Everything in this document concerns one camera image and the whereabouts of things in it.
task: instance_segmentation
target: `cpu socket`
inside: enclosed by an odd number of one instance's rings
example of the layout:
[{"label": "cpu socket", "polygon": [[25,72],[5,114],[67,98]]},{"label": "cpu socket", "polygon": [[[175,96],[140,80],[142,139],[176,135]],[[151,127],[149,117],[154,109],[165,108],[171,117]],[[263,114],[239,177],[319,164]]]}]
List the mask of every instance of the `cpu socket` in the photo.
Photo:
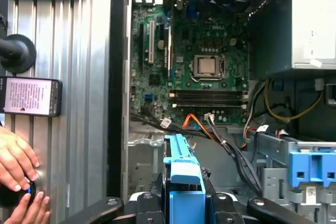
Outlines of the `cpu socket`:
[{"label": "cpu socket", "polygon": [[222,56],[195,55],[190,70],[194,78],[222,79],[224,71]]}]

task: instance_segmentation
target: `blue drive bracket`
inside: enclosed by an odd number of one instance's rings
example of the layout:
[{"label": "blue drive bracket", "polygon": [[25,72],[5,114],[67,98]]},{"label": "blue drive bracket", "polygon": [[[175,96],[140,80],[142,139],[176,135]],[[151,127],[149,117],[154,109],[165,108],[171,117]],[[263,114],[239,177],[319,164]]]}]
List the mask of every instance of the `blue drive bracket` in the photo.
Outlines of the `blue drive bracket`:
[{"label": "blue drive bracket", "polygon": [[205,224],[205,187],[200,164],[181,134],[168,135],[171,157],[163,163],[171,166],[172,184],[196,185],[196,191],[170,191],[170,224]]},{"label": "blue drive bracket", "polygon": [[289,185],[298,187],[301,182],[321,183],[327,188],[336,182],[336,153],[331,148],[318,152],[289,154]]}]

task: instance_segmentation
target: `green motherboard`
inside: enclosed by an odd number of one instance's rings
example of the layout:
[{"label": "green motherboard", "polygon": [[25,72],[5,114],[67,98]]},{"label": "green motherboard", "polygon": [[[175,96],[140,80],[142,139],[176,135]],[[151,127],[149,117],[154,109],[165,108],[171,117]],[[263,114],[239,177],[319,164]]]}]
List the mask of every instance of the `green motherboard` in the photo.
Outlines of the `green motherboard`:
[{"label": "green motherboard", "polygon": [[135,7],[131,108],[152,104],[157,118],[188,113],[217,124],[244,124],[248,91],[247,15],[188,18],[184,11]]}]

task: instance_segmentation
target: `phone holder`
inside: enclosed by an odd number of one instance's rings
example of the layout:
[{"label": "phone holder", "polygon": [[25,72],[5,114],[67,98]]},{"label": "phone holder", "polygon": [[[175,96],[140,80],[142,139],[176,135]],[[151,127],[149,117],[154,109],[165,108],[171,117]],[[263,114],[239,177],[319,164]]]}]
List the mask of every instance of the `phone holder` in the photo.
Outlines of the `phone holder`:
[{"label": "phone holder", "polygon": [[34,43],[24,35],[13,34],[0,39],[0,63],[11,73],[23,73],[36,62]]},{"label": "phone holder", "polygon": [[0,185],[0,207],[1,208],[13,208],[16,207],[25,194],[31,194],[29,205],[33,203],[35,196],[39,191],[42,191],[42,180],[38,175],[38,179],[28,183],[30,188],[28,190],[12,191],[4,185]]}]

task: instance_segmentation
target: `finger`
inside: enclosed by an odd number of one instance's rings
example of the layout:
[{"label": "finger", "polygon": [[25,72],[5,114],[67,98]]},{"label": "finger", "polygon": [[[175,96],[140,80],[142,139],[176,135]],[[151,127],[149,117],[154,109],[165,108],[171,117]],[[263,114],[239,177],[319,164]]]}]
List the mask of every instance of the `finger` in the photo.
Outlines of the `finger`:
[{"label": "finger", "polygon": [[26,153],[27,157],[30,159],[31,163],[35,167],[39,167],[40,164],[38,162],[38,158],[33,150],[33,148],[22,138],[18,138],[16,140],[17,145]]},{"label": "finger", "polygon": [[8,146],[8,150],[12,154],[12,156],[15,157],[15,159],[18,161],[19,165],[28,176],[28,178],[32,181],[37,180],[35,170],[33,169],[32,163],[26,153],[16,144]]},{"label": "finger", "polygon": [[45,216],[45,213],[46,213],[46,210],[47,210],[49,200],[50,200],[49,197],[45,197],[43,199],[40,210],[39,210],[38,215],[37,215],[36,220],[35,220],[35,224],[42,223],[42,220],[43,220],[43,218]]},{"label": "finger", "polygon": [[50,216],[50,212],[46,212],[44,214],[43,220],[41,221],[41,224],[48,224],[49,216]]},{"label": "finger", "polygon": [[21,166],[7,148],[0,149],[0,163],[6,168],[10,175],[20,184],[22,188],[29,188],[29,184],[25,179]]},{"label": "finger", "polygon": [[28,203],[30,200],[30,194],[25,194],[20,200],[19,205],[14,209],[11,217],[6,221],[6,224],[22,223],[22,220],[26,214]]},{"label": "finger", "polygon": [[27,214],[26,214],[26,217],[25,217],[25,220],[23,221],[24,224],[26,223],[34,223],[35,222],[35,219],[38,215],[38,212],[41,208],[41,203],[42,203],[42,200],[43,200],[43,192],[40,191],[33,203],[31,204],[31,206],[29,207],[28,211],[27,211]]},{"label": "finger", "polygon": [[19,183],[11,176],[6,168],[0,163],[0,183],[8,187],[13,191],[20,191],[21,187]]}]

